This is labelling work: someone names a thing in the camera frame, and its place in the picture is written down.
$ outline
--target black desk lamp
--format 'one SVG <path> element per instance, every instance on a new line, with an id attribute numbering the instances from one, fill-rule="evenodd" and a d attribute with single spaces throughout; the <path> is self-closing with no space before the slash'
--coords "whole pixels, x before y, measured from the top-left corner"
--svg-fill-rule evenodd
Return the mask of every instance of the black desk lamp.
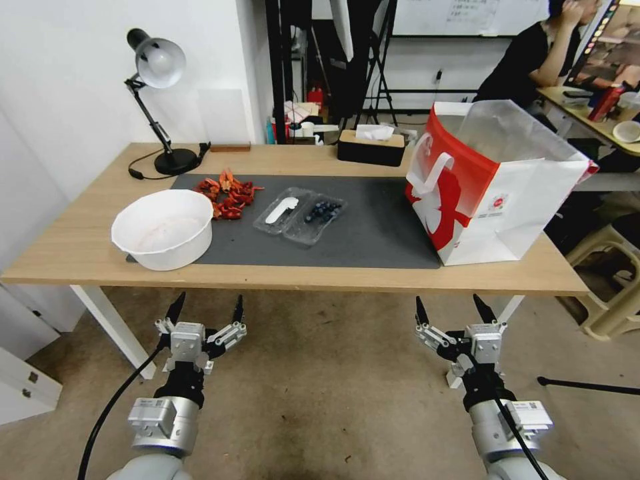
<path id="1" fill-rule="evenodd" d="M 178 82 L 185 69 L 185 53 L 174 42 L 150 38 L 144 30 L 140 29 L 130 30 L 127 34 L 127 42 L 135 51 L 137 73 L 125 80 L 125 84 L 149 120 L 151 130 L 164 147 L 164 152 L 155 159 L 155 169 L 164 175 L 180 175 L 193 170 L 200 164 L 198 156 L 191 150 L 171 148 L 171 138 L 153 119 L 138 94 L 138 91 L 146 85 L 162 89 Z"/>

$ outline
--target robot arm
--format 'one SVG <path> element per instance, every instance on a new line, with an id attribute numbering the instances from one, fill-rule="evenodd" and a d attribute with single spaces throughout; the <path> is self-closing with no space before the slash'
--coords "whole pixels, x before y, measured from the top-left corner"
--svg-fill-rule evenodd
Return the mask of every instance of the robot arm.
<path id="1" fill-rule="evenodd" d="M 498 323 L 477 295 L 473 298 L 483 323 L 442 332 L 430 325 L 416 297 L 415 334 L 422 344 L 450 361 L 453 374 L 462 378 L 467 391 L 463 404 L 471 416 L 473 440 L 489 479 L 561 479 L 530 452 L 539 449 L 537 437 L 553 426 L 544 406 L 539 401 L 516 401 L 501 378 L 499 358 L 507 324 Z"/>
<path id="2" fill-rule="evenodd" d="M 192 480 L 183 470 L 197 437 L 198 412 L 204 404 L 204 376 L 213 370 L 214 359 L 236 346 L 247 334 L 242 295 L 238 296 L 230 324 L 221 330 L 201 323 L 177 322 L 185 294 L 170 306 L 165 318 L 156 321 L 171 356 L 163 371 L 167 382 L 153 398 L 138 398 L 128 422 L 135 431 L 133 447 L 146 454 L 134 458 L 107 480 Z"/>

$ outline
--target red and white bag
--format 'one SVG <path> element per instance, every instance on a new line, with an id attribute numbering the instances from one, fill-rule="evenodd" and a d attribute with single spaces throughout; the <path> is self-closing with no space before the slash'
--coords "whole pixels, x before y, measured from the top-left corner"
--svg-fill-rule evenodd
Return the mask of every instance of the red and white bag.
<path id="1" fill-rule="evenodd" d="M 595 164 L 564 141 L 562 151 L 571 155 L 561 161 L 492 161 L 450 134 L 438 120 L 439 115 L 466 115 L 470 107 L 434 104 L 426 132 L 414 148 L 406 195 L 444 265 L 520 260 Z M 521 112 L 527 116 L 525 121 L 533 121 Z M 547 146 L 560 141 L 546 128 L 535 132 L 540 142 L 545 142 L 546 135 L 553 136 L 553 142 L 546 138 Z"/>

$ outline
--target shopping bag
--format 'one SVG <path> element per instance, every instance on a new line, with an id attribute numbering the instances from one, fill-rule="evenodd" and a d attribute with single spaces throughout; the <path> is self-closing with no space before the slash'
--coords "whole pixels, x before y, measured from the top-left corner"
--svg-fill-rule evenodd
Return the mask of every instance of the shopping bag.
<path id="1" fill-rule="evenodd" d="M 434 104 L 413 151 L 405 193 L 444 265 L 522 258 L 592 164 L 513 102 L 491 103 L 458 134 L 499 158 L 444 128 L 439 116 L 470 115 L 459 103 Z"/>

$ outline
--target desk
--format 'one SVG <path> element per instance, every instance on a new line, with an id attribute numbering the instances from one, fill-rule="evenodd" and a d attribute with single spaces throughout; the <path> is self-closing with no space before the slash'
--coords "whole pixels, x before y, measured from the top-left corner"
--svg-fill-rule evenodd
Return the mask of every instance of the desk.
<path id="1" fill-rule="evenodd" d="M 590 107 L 567 107 L 562 104 L 564 91 L 580 90 L 573 87 L 546 87 L 539 88 L 538 92 L 548 100 L 552 109 L 568 121 L 560 126 L 558 135 L 566 138 L 572 124 L 580 126 L 589 136 L 595 137 L 606 145 L 621 150 L 634 157 L 640 157 L 640 142 L 625 143 L 616 140 L 613 136 L 613 128 L 617 122 L 606 120 L 604 122 L 592 122 L 587 117 L 591 112 Z M 596 173 L 588 180 L 578 184 L 576 191 L 638 191 L 640 190 L 640 174 L 636 173 Z"/>
<path id="2" fill-rule="evenodd" d="M 183 145 L 197 150 L 195 145 Z M 514 295 L 501 314 L 508 318 L 524 294 L 585 295 L 588 290 L 546 235 L 542 234 L 518 262 L 442 267 L 436 270 L 256 265 L 189 265 L 166 272 L 150 271 L 125 261 L 110 242 L 116 214 L 137 198 L 170 188 L 174 179 L 140 181 L 127 165 L 158 145 L 134 143 L 75 200 L 8 268 L 8 283 L 53 283 L 72 289 L 136 366 L 147 353 L 102 293 L 101 285 L 209 289 L 290 289 L 411 292 L 448 291 Z M 219 173 L 229 167 L 246 175 L 334 175 L 403 177 L 411 158 L 405 152 L 399 168 L 338 161 L 334 147 L 256 145 L 248 152 L 208 153 L 194 173 Z M 140 170 L 154 174 L 153 162 Z M 151 378 L 154 366 L 143 372 Z"/>
<path id="3" fill-rule="evenodd" d="M 616 121 L 606 120 L 604 122 L 592 122 L 587 118 L 591 112 L 590 107 L 575 108 L 563 105 L 562 101 L 565 98 L 563 92 L 572 90 L 580 91 L 581 89 L 573 87 L 546 87 L 538 89 L 538 92 L 540 92 L 540 95 L 549 101 L 549 104 L 551 104 L 553 108 L 558 109 L 564 116 L 568 116 L 576 124 L 584 127 L 590 134 L 598 138 L 598 140 L 612 145 L 629 155 L 640 157 L 640 143 L 620 142 L 613 136 L 613 128 L 617 124 Z M 565 137 L 567 133 L 568 129 L 566 131 L 560 130 L 558 135 Z"/>

